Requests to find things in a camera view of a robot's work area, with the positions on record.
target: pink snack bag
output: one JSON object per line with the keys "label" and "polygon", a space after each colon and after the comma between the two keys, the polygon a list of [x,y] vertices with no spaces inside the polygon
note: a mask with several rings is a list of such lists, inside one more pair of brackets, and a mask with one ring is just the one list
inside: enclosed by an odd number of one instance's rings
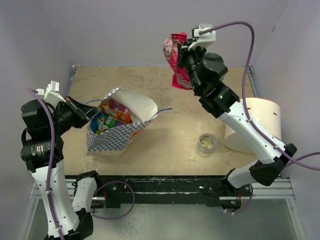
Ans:
{"label": "pink snack bag", "polygon": [[177,67],[178,43],[183,44],[187,39],[185,32],[171,34],[163,44],[163,53],[173,69],[172,86],[178,89],[191,90],[192,85],[185,68]]}

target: white wall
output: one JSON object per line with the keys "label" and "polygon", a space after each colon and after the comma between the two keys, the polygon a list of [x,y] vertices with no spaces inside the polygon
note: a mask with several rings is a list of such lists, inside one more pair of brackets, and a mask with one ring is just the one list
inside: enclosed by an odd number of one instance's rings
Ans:
{"label": "white wall", "polygon": [[[256,60],[289,0],[42,0],[72,64],[167,66],[163,42],[171,33],[212,23],[248,21],[256,30]],[[208,50],[229,66],[244,66],[250,45],[245,26],[218,31]]]}
{"label": "white wall", "polygon": [[39,0],[0,2],[0,235],[15,240],[20,233],[33,180],[20,157],[25,124],[21,106],[33,97],[26,88],[60,81],[70,85],[72,67]]}
{"label": "white wall", "polygon": [[[320,148],[320,1],[290,0],[268,43],[253,65],[259,97],[281,107],[283,140],[294,143],[297,157]],[[320,167],[320,156],[303,160]],[[307,239],[319,239],[320,172],[289,167]]]}

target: beige tabletop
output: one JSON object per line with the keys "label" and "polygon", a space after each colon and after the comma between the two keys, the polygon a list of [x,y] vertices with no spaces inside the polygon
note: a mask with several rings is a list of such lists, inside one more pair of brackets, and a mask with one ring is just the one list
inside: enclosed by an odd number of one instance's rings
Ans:
{"label": "beige tabletop", "polygon": [[[243,71],[229,68],[223,80],[239,96]],[[70,129],[62,136],[65,174],[97,170],[100,175],[225,175],[252,162],[255,155],[224,145],[225,124],[206,112],[192,91],[172,87],[172,75],[169,67],[78,67],[69,95],[81,103],[102,99],[121,86],[152,98],[158,109],[173,110],[159,114],[118,160],[87,155],[87,126]],[[253,97],[249,80],[246,83],[247,97]],[[197,148],[204,133],[218,140],[213,154]]]}

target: paper towel roll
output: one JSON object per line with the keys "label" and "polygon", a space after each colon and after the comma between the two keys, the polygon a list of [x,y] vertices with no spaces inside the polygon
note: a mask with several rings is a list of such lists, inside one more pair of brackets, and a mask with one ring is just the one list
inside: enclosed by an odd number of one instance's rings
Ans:
{"label": "paper towel roll", "polygon": [[[248,111],[273,136],[281,140],[280,107],[273,101],[249,97],[246,98]],[[233,150],[254,154],[254,151],[231,127],[225,125],[224,144]]]}

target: snack package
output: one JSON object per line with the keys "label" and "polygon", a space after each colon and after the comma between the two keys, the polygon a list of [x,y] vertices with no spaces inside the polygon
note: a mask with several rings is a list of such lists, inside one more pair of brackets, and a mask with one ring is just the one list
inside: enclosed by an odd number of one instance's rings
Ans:
{"label": "snack package", "polygon": [[178,43],[183,44],[187,39],[185,32],[173,33],[163,44],[163,53],[173,69],[172,86],[178,89],[191,90],[192,85],[185,68],[177,67],[178,62]]}
{"label": "snack package", "polygon": [[118,122],[121,121],[113,118],[111,115],[107,115],[102,127],[100,128],[99,134],[105,130],[114,128],[115,126],[117,126]]}
{"label": "snack package", "polygon": [[116,123],[115,126],[118,127],[118,126],[121,126],[121,125],[123,125],[123,124],[124,124],[124,122],[119,120],[119,121]]}
{"label": "snack package", "polygon": [[127,107],[123,106],[122,104],[118,103],[117,101],[113,100],[112,98],[110,98],[109,104],[110,104],[111,108],[113,108],[119,112],[123,112],[125,114],[129,113],[129,109]]}
{"label": "snack package", "polygon": [[106,121],[106,115],[103,112],[99,112],[92,120],[91,120],[91,130],[95,134],[99,134],[101,132],[101,128]]}
{"label": "snack package", "polygon": [[131,123],[131,117],[130,117],[130,113],[124,113],[121,111],[117,111],[115,109],[112,109],[108,104],[103,103],[101,105],[101,110],[105,115],[111,115],[113,116],[115,119],[118,119],[122,122],[124,122],[125,124],[130,124]]}

